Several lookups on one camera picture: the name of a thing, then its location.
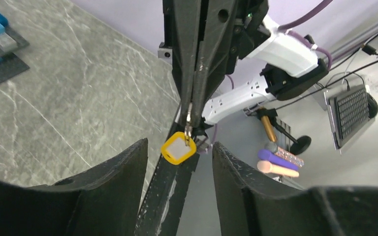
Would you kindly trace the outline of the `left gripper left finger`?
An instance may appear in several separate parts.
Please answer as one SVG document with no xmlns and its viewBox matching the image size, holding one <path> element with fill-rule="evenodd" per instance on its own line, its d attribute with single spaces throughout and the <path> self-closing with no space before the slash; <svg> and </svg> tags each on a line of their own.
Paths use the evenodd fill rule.
<svg viewBox="0 0 378 236">
<path fill-rule="evenodd" d="M 148 140 L 53 185 L 0 181 L 0 236 L 131 236 L 148 161 Z"/>
</svg>

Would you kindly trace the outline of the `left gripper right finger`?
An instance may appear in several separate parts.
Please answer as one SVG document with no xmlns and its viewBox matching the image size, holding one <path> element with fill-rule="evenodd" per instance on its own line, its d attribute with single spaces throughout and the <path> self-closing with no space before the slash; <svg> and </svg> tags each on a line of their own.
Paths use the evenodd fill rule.
<svg viewBox="0 0 378 236">
<path fill-rule="evenodd" d="M 223 236 L 378 236 L 378 187 L 299 190 L 213 147 L 213 175 Z"/>
</svg>

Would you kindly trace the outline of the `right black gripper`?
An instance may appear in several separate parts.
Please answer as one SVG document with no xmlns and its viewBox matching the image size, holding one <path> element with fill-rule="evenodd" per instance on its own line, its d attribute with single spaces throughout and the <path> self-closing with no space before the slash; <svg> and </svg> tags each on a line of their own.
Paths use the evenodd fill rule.
<svg viewBox="0 0 378 236">
<path fill-rule="evenodd" d="M 234 72 L 236 62 L 255 47 L 255 33 L 245 26 L 262 24 L 266 0 L 164 0 L 164 41 L 159 57 L 172 60 L 181 99 L 179 122 L 198 128 L 207 99 Z"/>
</svg>

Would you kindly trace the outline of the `yellow key tag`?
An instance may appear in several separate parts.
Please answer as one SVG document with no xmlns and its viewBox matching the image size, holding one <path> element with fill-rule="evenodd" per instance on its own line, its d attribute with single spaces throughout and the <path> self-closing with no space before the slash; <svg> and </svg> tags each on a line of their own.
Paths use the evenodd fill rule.
<svg viewBox="0 0 378 236">
<path fill-rule="evenodd" d="M 183 132 L 175 132 L 160 148 L 160 153 L 166 161 L 180 165 L 193 156 L 197 147 L 192 138 L 186 139 Z"/>
</svg>

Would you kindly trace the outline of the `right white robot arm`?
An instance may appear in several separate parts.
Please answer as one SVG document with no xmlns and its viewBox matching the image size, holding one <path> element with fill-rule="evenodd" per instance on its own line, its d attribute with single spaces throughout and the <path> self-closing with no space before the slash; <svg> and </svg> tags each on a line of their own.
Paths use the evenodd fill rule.
<svg viewBox="0 0 378 236">
<path fill-rule="evenodd" d="M 164 49 L 172 60 L 172 77 L 181 99 L 175 122 L 199 129 L 257 102 L 234 92 L 233 105 L 215 106 L 212 95 L 237 61 L 258 58 L 267 87 L 263 101 L 297 97 L 328 74 L 332 57 L 293 31 L 329 5 L 324 0 L 301 18 L 279 25 L 268 16 L 266 0 L 165 0 Z"/>
</svg>

